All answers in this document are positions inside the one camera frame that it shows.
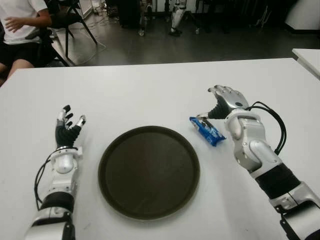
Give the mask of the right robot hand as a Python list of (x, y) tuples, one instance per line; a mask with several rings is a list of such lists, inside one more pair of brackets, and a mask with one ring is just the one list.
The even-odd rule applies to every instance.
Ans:
[(248, 101), (243, 94), (231, 87), (215, 85), (207, 91), (213, 93), (217, 104), (211, 111), (197, 115), (196, 118), (198, 120), (224, 120), (233, 110), (246, 109), (249, 107)]

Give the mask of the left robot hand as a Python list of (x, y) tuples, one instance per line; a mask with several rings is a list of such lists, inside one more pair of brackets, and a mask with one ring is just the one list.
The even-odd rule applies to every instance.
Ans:
[(70, 118), (73, 113), (70, 113), (71, 106), (68, 104), (64, 106), (58, 113), (55, 126), (55, 142), (57, 149), (60, 148), (73, 148), (76, 139), (78, 138), (82, 127), (86, 123), (86, 116), (81, 115), (79, 120), (73, 125)]

